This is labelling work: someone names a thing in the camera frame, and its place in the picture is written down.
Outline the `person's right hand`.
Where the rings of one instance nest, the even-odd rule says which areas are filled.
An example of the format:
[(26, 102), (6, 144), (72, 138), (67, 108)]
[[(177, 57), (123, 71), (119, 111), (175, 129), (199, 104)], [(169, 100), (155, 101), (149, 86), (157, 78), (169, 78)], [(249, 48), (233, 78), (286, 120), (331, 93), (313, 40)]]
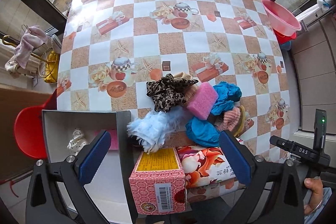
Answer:
[(311, 190), (311, 198), (309, 203), (304, 207), (305, 215), (316, 211), (322, 204), (323, 200), (323, 184), (320, 177), (306, 178), (305, 186)]

